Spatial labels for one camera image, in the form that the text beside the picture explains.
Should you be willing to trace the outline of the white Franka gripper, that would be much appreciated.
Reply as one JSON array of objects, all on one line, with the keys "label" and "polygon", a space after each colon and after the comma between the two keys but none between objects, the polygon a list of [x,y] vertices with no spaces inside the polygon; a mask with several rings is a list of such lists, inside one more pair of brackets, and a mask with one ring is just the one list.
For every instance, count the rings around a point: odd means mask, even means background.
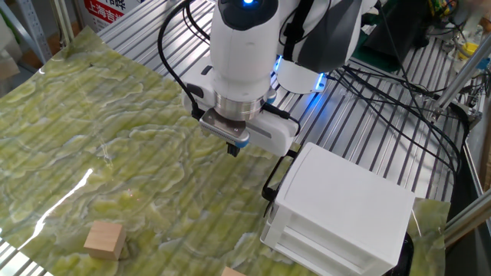
[{"label": "white Franka gripper", "polygon": [[249,121],[231,121],[215,110],[215,95],[211,87],[213,68],[209,64],[195,65],[183,75],[198,107],[204,111],[199,119],[203,130],[227,142],[227,153],[237,157],[249,144],[276,156],[284,156],[295,138],[297,124],[268,111],[261,111]]}]

